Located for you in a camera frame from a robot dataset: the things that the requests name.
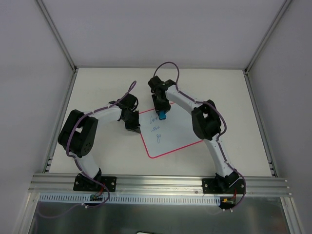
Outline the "blue whiteboard eraser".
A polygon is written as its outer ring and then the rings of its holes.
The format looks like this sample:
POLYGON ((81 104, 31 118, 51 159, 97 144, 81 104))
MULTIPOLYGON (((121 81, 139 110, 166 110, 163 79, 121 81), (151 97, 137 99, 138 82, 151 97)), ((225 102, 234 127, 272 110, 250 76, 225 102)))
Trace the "blue whiteboard eraser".
POLYGON ((158 117, 159 117, 159 120, 165 120, 166 119, 166 113, 164 111, 160 111, 158 113, 158 117))

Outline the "pink framed whiteboard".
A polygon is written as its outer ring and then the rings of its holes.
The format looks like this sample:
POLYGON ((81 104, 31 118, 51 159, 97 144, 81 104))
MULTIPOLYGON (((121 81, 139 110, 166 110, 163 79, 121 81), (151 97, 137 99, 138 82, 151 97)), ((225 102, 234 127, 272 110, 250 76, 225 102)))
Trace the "pink framed whiteboard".
POLYGON ((193 132, 191 115, 171 102, 166 119, 160 120, 154 109, 139 113, 141 139, 149 158, 158 158, 201 143, 193 132))

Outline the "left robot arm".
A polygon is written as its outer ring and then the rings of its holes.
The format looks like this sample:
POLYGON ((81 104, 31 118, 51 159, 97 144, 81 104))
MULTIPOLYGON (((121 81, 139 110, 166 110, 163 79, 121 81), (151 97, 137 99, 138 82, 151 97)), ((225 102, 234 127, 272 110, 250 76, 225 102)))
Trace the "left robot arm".
POLYGON ((91 155, 98 127, 114 121, 123 121, 127 131, 140 134, 138 99, 126 94, 117 101, 89 113, 77 109, 70 112, 59 136, 61 145, 68 157, 71 157, 79 174, 75 178, 75 191, 103 191, 105 179, 100 167, 91 155))

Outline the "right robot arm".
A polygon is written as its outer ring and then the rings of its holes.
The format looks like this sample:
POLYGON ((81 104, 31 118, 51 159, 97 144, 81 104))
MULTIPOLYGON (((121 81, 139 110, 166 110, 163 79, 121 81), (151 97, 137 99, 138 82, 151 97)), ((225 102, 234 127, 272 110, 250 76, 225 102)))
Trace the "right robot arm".
POLYGON ((203 188, 204 192, 230 194, 238 192, 240 187, 240 175, 227 159, 225 150, 222 149, 221 124, 225 124, 224 118, 216 109, 212 100, 206 102, 197 101, 178 89, 176 82, 169 79, 162 81, 158 76, 148 81, 151 88, 152 100, 160 120, 166 118, 170 111, 170 101, 187 111, 192 118, 192 128, 195 135, 203 140, 212 156, 216 174, 214 179, 203 188))

